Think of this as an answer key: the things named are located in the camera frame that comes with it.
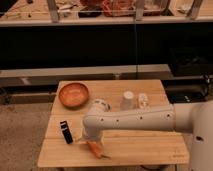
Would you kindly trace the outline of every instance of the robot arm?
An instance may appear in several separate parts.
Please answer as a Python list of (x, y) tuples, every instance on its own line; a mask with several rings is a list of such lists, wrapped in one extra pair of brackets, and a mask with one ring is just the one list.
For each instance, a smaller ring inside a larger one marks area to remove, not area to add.
[(213, 169), (213, 101), (108, 112), (100, 99), (83, 118), (83, 138), (100, 141), (108, 129), (156, 130), (193, 133), (189, 171)]

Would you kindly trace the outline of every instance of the table top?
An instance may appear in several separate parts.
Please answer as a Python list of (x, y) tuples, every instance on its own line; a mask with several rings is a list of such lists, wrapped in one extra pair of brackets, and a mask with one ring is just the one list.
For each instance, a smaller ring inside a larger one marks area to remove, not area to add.
[[(113, 80), (78, 81), (87, 86), (90, 99), (78, 110), (64, 107), (59, 99), (59, 90), (70, 81), (59, 84), (53, 103), (48, 128), (41, 148), (39, 167), (89, 167), (130, 166), (142, 164), (188, 163), (189, 154), (180, 133), (159, 131), (104, 131), (104, 152), (110, 159), (97, 159), (85, 142), (77, 141), (82, 134), (82, 117), (96, 98), (106, 100), (111, 111), (118, 111), (124, 91), (146, 93), (150, 106), (168, 104), (164, 88), (159, 80)], [(66, 144), (60, 130), (60, 121), (69, 124), (74, 142)]]

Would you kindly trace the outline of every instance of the small white container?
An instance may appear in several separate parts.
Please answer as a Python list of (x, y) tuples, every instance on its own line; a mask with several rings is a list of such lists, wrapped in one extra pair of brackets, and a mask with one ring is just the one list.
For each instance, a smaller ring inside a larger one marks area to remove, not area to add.
[(134, 93), (132, 91), (125, 91), (120, 104), (121, 110), (130, 110), (134, 108)]

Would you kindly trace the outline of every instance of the brown bowl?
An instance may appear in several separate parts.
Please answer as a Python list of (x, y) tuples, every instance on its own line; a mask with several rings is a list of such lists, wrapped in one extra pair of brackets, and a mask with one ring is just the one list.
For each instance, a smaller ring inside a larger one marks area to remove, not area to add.
[(82, 83), (70, 83), (61, 88), (60, 102), (70, 108), (79, 107), (89, 99), (88, 88)]

